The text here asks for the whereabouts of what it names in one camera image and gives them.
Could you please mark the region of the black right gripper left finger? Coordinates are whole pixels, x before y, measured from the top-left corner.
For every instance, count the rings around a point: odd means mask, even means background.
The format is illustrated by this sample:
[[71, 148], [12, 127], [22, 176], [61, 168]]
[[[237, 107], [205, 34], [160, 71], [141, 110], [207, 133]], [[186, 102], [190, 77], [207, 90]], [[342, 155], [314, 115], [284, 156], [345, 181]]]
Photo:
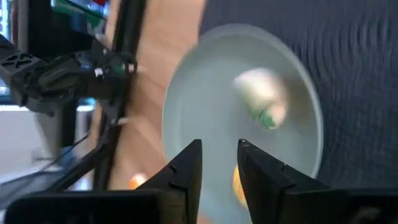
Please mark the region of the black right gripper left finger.
[[196, 224], [201, 177], [195, 139], [135, 190], [29, 194], [10, 204], [4, 224]]

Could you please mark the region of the pale blue plate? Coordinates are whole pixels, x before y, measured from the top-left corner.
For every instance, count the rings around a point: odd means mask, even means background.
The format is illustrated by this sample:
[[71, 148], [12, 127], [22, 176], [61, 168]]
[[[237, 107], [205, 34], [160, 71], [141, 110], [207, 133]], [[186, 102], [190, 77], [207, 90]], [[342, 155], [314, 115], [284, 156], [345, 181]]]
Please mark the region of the pale blue plate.
[[[254, 68], [272, 70], [285, 85], [289, 108], [277, 129], [256, 124], [233, 85]], [[181, 60], [163, 108], [165, 156], [174, 158], [194, 139], [203, 147], [200, 213], [211, 224], [250, 224], [249, 211], [232, 188], [240, 139], [307, 176], [318, 174], [323, 121], [310, 75], [282, 41], [258, 27], [227, 24], [209, 30]]]

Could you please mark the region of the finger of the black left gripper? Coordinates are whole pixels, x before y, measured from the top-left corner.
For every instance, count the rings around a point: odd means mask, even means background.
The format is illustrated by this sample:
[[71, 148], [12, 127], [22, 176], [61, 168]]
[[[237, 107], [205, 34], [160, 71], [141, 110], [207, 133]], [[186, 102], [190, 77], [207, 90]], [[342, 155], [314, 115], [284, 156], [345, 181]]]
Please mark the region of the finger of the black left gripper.
[[134, 73], [137, 71], [137, 63], [110, 61], [94, 69], [96, 78], [104, 78], [113, 73]]
[[113, 100], [122, 93], [124, 85], [121, 79], [97, 80], [88, 85], [88, 97]]

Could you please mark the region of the dark round mat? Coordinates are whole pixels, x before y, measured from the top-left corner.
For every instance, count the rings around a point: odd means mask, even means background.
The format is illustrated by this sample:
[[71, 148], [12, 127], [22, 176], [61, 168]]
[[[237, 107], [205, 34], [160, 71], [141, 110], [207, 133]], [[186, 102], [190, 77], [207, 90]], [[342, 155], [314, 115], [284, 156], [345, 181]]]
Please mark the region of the dark round mat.
[[309, 71], [322, 182], [398, 187], [398, 0], [206, 0], [202, 32], [232, 23], [268, 30]]

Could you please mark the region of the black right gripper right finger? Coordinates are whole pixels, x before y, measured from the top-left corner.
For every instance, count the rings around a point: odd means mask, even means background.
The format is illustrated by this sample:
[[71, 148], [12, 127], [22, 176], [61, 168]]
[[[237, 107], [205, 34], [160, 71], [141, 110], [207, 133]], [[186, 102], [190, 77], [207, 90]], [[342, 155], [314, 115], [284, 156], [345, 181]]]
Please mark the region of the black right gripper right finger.
[[332, 189], [243, 139], [238, 167], [253, 224], [398, 224], [398, 188]]

